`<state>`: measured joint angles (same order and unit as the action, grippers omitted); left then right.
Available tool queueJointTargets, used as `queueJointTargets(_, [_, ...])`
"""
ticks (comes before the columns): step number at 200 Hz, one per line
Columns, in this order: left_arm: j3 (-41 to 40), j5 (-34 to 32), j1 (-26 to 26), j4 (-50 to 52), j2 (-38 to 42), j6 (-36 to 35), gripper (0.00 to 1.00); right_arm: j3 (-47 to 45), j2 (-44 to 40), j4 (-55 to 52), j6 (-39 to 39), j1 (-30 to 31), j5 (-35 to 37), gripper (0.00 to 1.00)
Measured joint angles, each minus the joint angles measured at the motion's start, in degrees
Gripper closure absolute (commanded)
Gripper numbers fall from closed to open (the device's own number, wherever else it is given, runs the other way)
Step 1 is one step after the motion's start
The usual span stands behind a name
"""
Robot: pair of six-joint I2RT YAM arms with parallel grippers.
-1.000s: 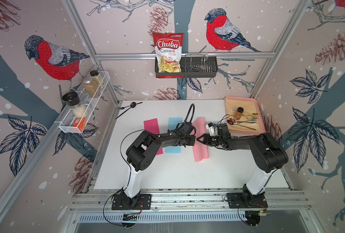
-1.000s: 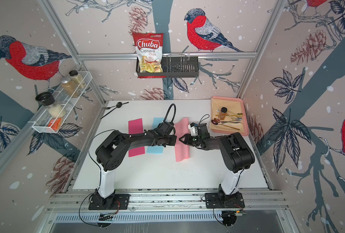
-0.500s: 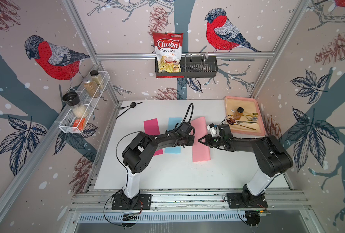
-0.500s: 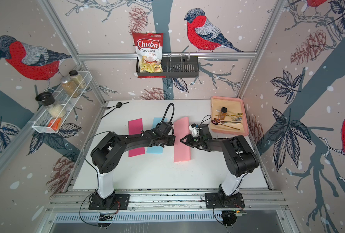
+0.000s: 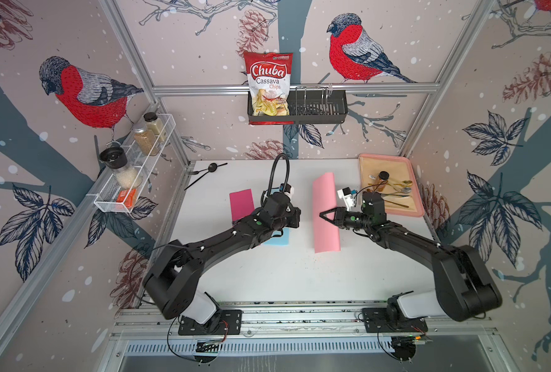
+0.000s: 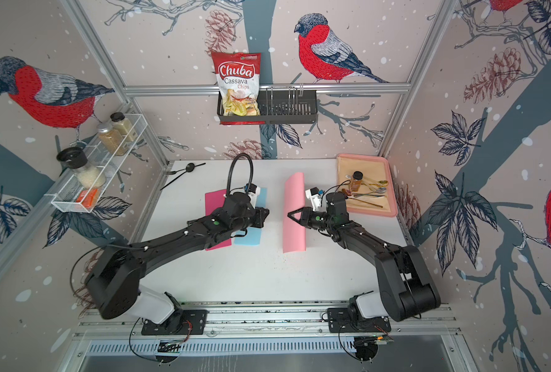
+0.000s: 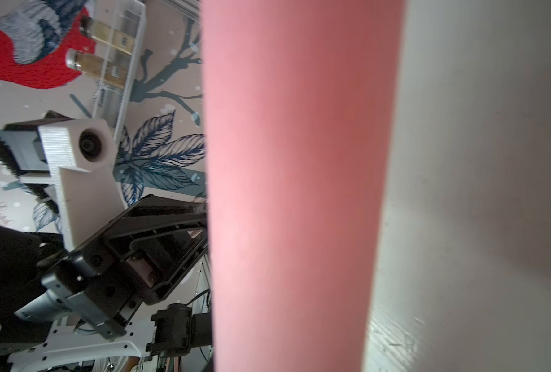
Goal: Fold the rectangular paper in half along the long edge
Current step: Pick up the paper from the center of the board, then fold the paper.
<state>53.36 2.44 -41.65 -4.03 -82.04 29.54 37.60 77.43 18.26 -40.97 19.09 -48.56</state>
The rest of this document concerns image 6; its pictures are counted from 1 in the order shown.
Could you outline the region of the light blue paper sheet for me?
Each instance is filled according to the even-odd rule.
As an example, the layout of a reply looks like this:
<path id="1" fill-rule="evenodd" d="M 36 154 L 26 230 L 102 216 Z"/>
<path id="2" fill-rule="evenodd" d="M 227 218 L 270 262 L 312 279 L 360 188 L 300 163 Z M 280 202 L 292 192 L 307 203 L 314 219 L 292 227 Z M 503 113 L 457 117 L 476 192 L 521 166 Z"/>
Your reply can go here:
<path id="1" fill-rule="evenodd" d="M 267 204 L 267 189 L 261 188 L 261 194 L 258 197 L 256 207 L 266 207 Z M 247 229 L 245 237 L 235 237 L 234 245 L 238 246 L 258 246 L 261 241 L 261 229 L 251 228 Z"/>

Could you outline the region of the light pink paper sheet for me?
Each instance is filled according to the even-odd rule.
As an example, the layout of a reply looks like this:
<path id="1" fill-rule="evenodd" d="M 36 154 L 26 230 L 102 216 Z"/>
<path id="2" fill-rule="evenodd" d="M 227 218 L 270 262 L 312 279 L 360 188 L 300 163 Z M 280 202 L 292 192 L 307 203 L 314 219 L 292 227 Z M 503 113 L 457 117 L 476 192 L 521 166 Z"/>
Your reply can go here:
<path id="1" fill-rule="evenodd" d="M 306 206 L 304 173 L 293 174 L 285 183 L 282 249 L 284 254 L 304 252 L 306 250 L 306 229 L 295 220 L 288 217 L 288 213 Z"/>

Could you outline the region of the magenta paper sheet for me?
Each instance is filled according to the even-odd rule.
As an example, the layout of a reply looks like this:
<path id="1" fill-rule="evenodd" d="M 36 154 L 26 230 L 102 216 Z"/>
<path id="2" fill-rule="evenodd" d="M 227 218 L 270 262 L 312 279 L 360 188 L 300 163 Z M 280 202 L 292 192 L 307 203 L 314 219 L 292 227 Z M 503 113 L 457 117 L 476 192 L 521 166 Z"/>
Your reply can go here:
<path id="1" fill-rule="evenodd" d="M 215 192 L 209 192 L 205 194 L 205 213 L 210 215 L 216 209 L 221 208 L 224 204 L 226 190 L 218 190 Z M 219 243 L 216 246 L 208 248 L 207 250 L 217 250 L 232 245 L 232 239 Z"/>

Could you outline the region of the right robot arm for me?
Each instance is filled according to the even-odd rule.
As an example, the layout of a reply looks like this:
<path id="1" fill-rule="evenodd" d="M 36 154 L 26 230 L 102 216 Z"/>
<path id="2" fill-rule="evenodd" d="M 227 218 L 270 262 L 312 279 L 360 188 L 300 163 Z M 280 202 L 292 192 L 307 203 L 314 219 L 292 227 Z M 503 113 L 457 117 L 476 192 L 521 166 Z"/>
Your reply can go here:
<path id="1" fill-rule="evenodd" d="M 421 252 L 412 245 L 399 246 L 369 233 L 350 218 L 343 193 L 329 194 L 324 212 L 302 207 L 288 212 L 287 217 L 306 229 L 325 233 L 341 248 L 375 267 L 377 290 L 351 299 L 362 318 L 389 316 L 400 322 L 441 306 L 439 291 Z"/>

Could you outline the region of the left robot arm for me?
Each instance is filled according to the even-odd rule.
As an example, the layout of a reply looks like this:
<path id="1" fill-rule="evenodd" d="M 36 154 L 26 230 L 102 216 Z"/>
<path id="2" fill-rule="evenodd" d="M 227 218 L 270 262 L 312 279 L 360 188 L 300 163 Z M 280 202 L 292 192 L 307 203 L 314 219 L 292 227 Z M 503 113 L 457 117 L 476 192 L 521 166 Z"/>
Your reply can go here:
<path id="1" fill-rule="evenodd" d="M 251 198 L 236 192 L 210 215 L 154 240 L 103 248 L 85 285 L 102 319 L 125 314 L 138 298 L 140 280 L 161 266 L 196 251 L 212 248 L 248 228 L 264 227 L 269 210 L 253 207 Z"/>

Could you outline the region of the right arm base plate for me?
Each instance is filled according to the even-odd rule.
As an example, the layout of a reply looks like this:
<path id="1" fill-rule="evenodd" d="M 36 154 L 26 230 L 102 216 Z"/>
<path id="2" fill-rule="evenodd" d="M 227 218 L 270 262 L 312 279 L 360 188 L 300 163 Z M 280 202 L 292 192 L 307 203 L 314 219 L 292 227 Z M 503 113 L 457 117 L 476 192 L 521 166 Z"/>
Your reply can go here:
<path id="1" fill-rule="evenodd" d="M 387 317 L 352 320 L 347 308 L 328 308 L 326 317 L 330 333 L 390 333 Z"/>

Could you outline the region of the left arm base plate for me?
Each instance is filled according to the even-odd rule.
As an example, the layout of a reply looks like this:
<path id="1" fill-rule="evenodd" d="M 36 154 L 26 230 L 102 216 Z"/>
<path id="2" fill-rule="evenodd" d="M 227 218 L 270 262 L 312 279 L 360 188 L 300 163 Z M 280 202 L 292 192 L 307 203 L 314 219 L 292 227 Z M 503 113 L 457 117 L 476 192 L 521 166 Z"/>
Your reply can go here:
<path id="1" fill-rule="evenodd" d="M 142 336 L 198 336 L 207 323 L 207 310 L 177 310 L 165 322 L 156 324 L 144 320 Z"/>

